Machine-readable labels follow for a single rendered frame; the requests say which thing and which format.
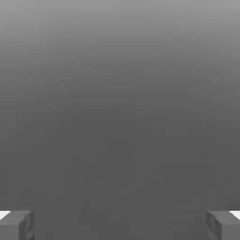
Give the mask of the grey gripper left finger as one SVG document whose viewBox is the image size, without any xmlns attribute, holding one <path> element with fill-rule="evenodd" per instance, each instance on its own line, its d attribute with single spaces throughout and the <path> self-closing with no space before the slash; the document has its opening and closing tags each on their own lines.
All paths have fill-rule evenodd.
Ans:
<svg viewBox="0 0 240 240">
<path fill-rule="evenodd" d="M 34 212 L 0 210 L 0 240 L 35 240 Z"/>
</svg>

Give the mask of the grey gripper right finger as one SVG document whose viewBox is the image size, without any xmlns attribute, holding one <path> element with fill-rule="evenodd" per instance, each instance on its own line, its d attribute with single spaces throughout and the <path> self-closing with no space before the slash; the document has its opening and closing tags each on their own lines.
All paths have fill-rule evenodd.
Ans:
<svg viewBox="0 0 240 240">
<path fill-rule="evenodd" d="M 209 240 L 240 240 L 240 210 L 207 211 L 206 225 Z"/>
</svg>

